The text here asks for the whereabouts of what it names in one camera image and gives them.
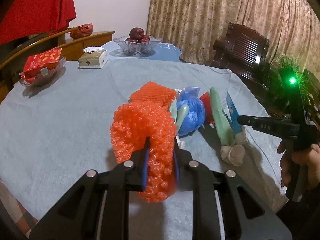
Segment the person's right hand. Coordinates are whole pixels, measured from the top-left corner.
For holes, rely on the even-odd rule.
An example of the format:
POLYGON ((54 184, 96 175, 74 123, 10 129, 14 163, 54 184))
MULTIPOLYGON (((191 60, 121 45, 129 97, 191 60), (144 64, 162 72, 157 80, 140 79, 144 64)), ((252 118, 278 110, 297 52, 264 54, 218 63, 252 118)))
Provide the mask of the person's right hand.
POLYGON ((302 151, 288 153, 285 141, 281 141, 277 152, 283 154, 280 160, 281 167, 281 186, 288 186, 291 181, 291 165, 293 163, 308 167, 308 183, 307 189, 313 189, 319 184, 320 177, 320 155, 319 145, 312 144, 309 148, 302 151))

